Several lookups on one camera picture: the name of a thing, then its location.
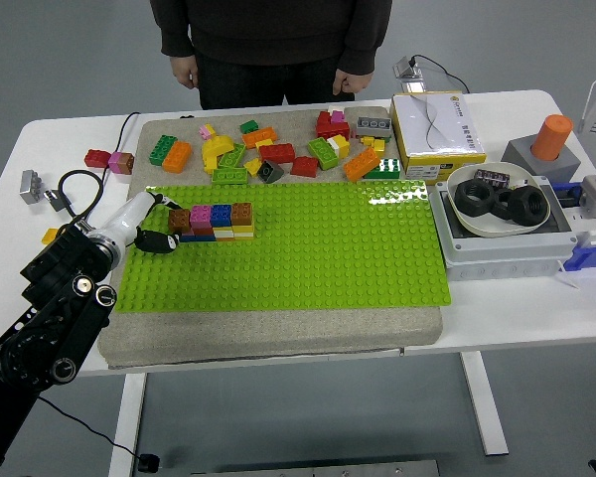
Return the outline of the person's left hand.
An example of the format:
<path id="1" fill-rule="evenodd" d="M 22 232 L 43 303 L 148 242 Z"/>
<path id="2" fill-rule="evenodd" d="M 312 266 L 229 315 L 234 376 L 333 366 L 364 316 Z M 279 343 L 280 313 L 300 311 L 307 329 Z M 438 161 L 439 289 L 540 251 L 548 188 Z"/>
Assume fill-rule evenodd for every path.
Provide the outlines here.
<path id="1" fill-rule="evenodd" d="M 341 93 L 356 94 L 366 89 L 373 79 L 373 73 L 353 75 L 342 70 L 336 70 L 333 82 L 333 95 Z"/>

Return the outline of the person's right hand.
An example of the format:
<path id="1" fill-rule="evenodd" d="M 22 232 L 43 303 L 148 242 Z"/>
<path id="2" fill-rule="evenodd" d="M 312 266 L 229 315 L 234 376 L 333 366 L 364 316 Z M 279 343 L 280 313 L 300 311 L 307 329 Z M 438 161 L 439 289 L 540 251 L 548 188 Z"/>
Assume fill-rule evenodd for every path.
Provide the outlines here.
<path id="1" fill-rule="evenodd" d="M 171 57 L 172 74 L 179 84 L 187 89 L 199 86 L 199 69 L 195 55 L 187 57 Z"/>

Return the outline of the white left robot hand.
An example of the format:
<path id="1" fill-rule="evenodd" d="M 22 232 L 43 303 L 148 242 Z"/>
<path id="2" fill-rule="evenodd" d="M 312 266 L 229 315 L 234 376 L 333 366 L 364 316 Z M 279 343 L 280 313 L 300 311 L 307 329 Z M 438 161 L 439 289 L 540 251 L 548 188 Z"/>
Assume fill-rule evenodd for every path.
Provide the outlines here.
<path id="1" fill-rule="evenodd" d="M 115 212 L 102 227 L 95 229 L 87 236 L 95 243 L 107 248 L 111 256 L 121 259 L 125 250 L 138 237 L 138 229 L 143 220 L 156 205 L 163 205 L 173 210 L 181 208 L 179 204 L 163 194 L 140 192 L 128 200 Z"/>

